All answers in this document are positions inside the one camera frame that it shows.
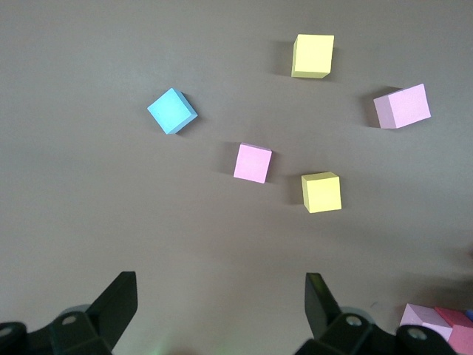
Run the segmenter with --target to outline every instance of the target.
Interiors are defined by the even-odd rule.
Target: pink block
[[[446,341],[452,333],[452,327],[433,309],[421,305],[407,304],[401,325],[422,325],[439,333]]]
[[[453,350],[465,355],[473,355],[473,322],[460,311],[435,307],[435,310],[452,327],[449,344]]]
[[[430,118],[423,84],[375,98],[374,102],[381,128],[401,128]]]
[[[265,183],[271,154],[270,149],[241,143],[236,159],[234,177]]]

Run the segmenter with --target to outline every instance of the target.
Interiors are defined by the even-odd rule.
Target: blue block
[[[197,113],[181,91],[173,88],[151,104],[148,111],[167,135],[178,133],[197,117]]]

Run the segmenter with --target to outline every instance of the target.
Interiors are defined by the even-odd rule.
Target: gray floor
[[[293,354],[304,274],[394,331],[403,305],[473,307],[473,1],[0,1],[0,321],[30,330],[135,270],[115,354]],[[290,77],[298,33],[333,71]],[[426,85],[432,118],[376,128]],[[199,113],[165,135],[169,87]],[[233,178],[239,142],[275,153]],[[300,175],[341,176],[309,214]]]

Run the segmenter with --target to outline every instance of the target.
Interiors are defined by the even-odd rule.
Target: block
[[[341,209],[340,177],[332,172],[302,175],[302,194],[309,213]]]
[[[148,111],[167,135],[178,133],[197,117],[197,113],[181,91],[174,88],[166,91],[151,104]]]
[[[334,38],[333,35],[298,35],[290,76],[317,79],[327,76],[332,69]]]
[[[430,118],[423,84],[375,98],[374,102],[381,128],[401,128]]]
[[[473,355],[473,322],[460,311],[435,307],[435,310],[452,327],[449,344],[458,353]]]
[[[439,333],[447,342],[452,334],[452,327],[433,308],[407,304],[401,319],[401,325],[422,325]]]
[[[261,146],[241,143],[234,177],[257,183],[265,183],[272,151]]]

